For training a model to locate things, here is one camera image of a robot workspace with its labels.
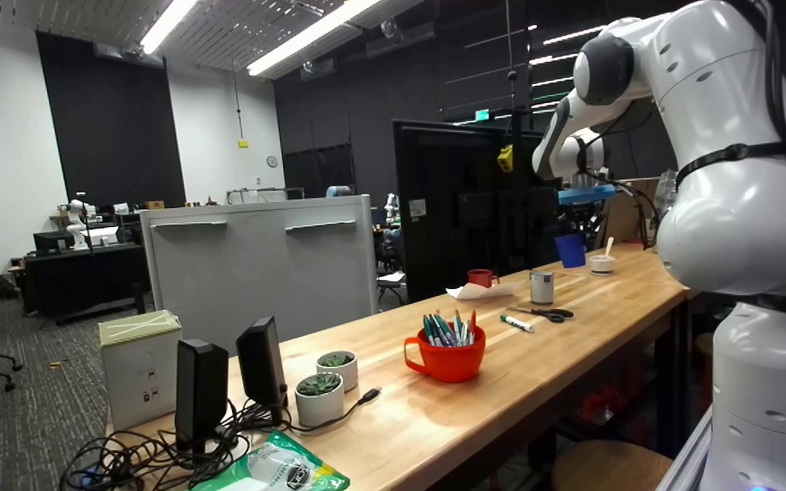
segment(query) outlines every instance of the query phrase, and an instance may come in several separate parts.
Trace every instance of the humanoid robot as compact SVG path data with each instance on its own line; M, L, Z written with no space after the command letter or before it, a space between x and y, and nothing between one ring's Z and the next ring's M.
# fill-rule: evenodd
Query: humanoid robot
M715 332L712 443L701 488L786 491L786 83L766 0L746 17L698 0L612 23L585 45L536 173L573 182L562 141L653 99L676 156L664 264L693 293L739 298Z

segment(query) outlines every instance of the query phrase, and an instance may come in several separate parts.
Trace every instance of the wooden table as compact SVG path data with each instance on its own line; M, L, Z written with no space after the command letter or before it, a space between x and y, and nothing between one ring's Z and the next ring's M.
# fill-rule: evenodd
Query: wooden table
M615 256L615 272L540 268L554 272L556 306L577 315L566 324L536 316L536 331L522 332L500 321L506 306L530 300L524 270L503 278L511 298L459 304L439 294L283 342L290 387L331 350L349 350L360 360L360 387L346 395L346 405L368 387L383 387L380 398L343 422L297 437L352 478L357 491L429 488L619 346L664 324L687 298L653 252L619 249ZM418 332L423 315L431 311L446 319L453 319L453 311L477 315L489 335L477 379L443 384L401 364L401 342ZM230 398L242 401L237 364L232 364Z

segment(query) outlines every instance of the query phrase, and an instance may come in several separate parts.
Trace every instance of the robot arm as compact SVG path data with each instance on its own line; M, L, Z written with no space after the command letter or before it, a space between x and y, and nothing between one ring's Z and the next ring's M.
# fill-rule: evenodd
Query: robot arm
M577 60L577 90L532 152L566 182L580 128L653 99L679 167L659 255L697 293L786 298L786 141L766 103L766 45L723 0L610 25Z

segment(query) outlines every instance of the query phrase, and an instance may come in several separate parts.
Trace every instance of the white partition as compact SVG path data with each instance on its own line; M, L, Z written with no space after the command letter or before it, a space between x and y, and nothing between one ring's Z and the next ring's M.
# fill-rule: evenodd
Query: white partition
M184 332L232 350L259 316L283 338L368 316L368 196L141 212L156 309Z

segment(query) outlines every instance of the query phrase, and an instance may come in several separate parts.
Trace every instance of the pen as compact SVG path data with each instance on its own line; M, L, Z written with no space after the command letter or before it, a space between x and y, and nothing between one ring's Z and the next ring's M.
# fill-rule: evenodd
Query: pen
M532 324L530 321L524 321L524 319L515 319L515 316L500 316L506 324L511 324L511 328L519 328L519 331L524 331L524 332L530 332L532 331Z

